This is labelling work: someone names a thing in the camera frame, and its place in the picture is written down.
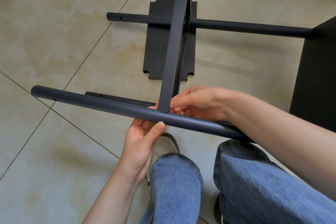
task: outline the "blue denim jeans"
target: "blue denim jeans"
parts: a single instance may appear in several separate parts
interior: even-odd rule
[[[283,171],[253,144],[221,143],[213,180],[226,224],[336,223],[334,201]],[[140,223],[196,223],[203,179],[190,159],[161,156],[152,166],[150,190]]]

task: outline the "black metal frame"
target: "black metal frame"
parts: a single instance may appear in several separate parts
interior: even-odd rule
[[[252,141],[239,129],[230,124],[223,124],[219,122],[201,120],[193,117],[185,117],[169,113],[170,99],[179,93],[179,85],[181,81],[180,73],[184,60],[184,44],[188,38],[189,30],[192,28],[204,28],[254,34],[300,37],[305,39],[314,39],[316,37],[316,30],[310,28],[191,18],[191,0],[175,0],[172,17],[107,13],[107,19],[110,21],[170,26],[170,35],[158,111],[147,108],[154,105],[154,103],[94,92],[86,92],[85,95],[82,95],[44,86],[34,86],[31,89],[33,96],[132,118],[139,118],[155,122],[163,121],[165,124],[174,127],[185,128],[249,142]],[[301,74],[306,74],[306,71],[302,72],[301,67],[300,69]],[[329,75],[334,75],[334,70],[330,70]]]

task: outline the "jeans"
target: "jeans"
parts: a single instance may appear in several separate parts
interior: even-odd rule
[[[289,175],[250,143],[218,146],[213,180],[220,211],[233,223],[336,223],[336,203]],[[161,156],[150,172],[150,201],[140,223],[195,224],[203,179],[182,154]]]

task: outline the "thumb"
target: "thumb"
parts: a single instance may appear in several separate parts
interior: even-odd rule
[[[170,101],[171,108],[177,108],[185,105],[194,105],[194,93],[180,97],[179,95],[173,97]]]
[[[151,146],[153,144],[153,142],[158,139],[158,137],[160,137],[162,135],[162,133],[165,131],[166,129],[166,125],[163,122],[158,122],[157,124],[155,124],[147,133],[147,135],[145,135],[144,139],[146,141],[146,143],[148,144],[148,146]]]

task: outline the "person's left arm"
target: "person's left arm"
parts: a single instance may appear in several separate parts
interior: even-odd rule
[[[155,143],[165,128],[162,122],[133,120],[126,133],[120,161],[83,224],[126,223],[134,193],[147,173]]]

